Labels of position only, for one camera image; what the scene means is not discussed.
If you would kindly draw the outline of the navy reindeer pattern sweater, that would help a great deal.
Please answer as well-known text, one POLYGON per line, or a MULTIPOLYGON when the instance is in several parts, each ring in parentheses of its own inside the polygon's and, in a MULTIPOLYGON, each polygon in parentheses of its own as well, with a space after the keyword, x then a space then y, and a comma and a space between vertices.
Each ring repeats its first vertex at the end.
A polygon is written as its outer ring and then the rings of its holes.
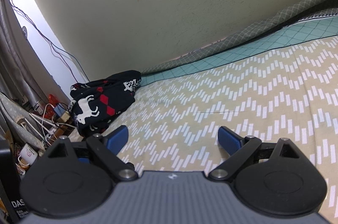
POLYGON ((72 85, 68 111, 78 133, 83 138, 103 133, 135 102, 135 92, 141 80, 140 72, 128 70, 86 84, 72 85))

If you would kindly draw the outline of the white enamel mug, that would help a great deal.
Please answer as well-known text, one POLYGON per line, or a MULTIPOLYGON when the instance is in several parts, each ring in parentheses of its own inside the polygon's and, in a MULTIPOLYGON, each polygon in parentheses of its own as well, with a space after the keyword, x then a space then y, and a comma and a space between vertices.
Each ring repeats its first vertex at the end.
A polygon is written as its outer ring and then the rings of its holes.
POLYGON ((38 153, 29 145, 25 144, 21 149, 18 162, 22 166, 32 166, 38 158, 38 153))

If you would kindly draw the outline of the grey dotted ironing board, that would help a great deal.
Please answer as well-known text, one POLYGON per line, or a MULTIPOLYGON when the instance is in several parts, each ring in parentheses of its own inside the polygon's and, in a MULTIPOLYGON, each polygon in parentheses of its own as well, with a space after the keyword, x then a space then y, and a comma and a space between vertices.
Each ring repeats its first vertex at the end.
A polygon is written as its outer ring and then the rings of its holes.
POLYGON ((41 128, 28 111, 1 93, 1 118, 16 141, 29 144, 35 150, 45 151, 41 128))

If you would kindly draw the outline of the blue power adapter box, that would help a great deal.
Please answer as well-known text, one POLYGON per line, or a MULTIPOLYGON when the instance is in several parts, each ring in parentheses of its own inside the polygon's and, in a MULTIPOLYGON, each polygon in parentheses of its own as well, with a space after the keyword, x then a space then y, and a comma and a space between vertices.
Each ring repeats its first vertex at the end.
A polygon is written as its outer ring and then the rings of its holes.
POLYGON ((55 112, 55 114, 58 117, 61 117, 65 112, 67 112, 67 109, 65 108, 65 106, 62 103, 58 103, 53 108, 53 111, 55 112))

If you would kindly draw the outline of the beige zigzag patterned bedsheet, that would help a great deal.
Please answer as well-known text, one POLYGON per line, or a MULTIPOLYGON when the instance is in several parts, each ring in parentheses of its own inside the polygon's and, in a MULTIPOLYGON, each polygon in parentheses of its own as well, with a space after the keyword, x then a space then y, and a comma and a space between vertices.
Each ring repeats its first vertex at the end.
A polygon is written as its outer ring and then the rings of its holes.
POLYGON ((337 222, 337 37, 273 49, 136 91, 109 126, 125 125, 120 158, 144 170, 209 172, 226 159, 218 129, 292 140, 327 181, 321 213, 337 222))

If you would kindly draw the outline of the grey curtain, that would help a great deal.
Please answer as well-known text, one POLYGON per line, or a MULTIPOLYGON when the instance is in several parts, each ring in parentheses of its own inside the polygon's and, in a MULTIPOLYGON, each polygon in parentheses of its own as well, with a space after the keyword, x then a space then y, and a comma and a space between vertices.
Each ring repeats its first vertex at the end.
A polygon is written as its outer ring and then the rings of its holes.
POLYGON ((1 91, 22 105, 26 97, 33 109, 41 112, 46 97, 20 55, 17 41, 23 37, 18 35, 22 29, 13 29, 11 16, 15 14, 9 0, 1 0, 1 91))

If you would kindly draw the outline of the teal quilted mattress pad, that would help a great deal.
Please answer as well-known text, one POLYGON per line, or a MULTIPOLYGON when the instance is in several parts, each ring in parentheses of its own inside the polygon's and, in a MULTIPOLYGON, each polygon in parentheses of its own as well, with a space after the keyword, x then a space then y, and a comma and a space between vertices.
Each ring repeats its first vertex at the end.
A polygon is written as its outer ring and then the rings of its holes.
POLYGON ((141 86, 217 68, 267 52, 271 49, 279 49, 320 38, 333 37, 337 35, 337 29, 336 14, 317 14, 310 18, 301 19, 291 25, 283 26, 278 31, 269 33, 265 37, 259 37, 252 42, 208 56, 196 62, 143 76, 141 86))

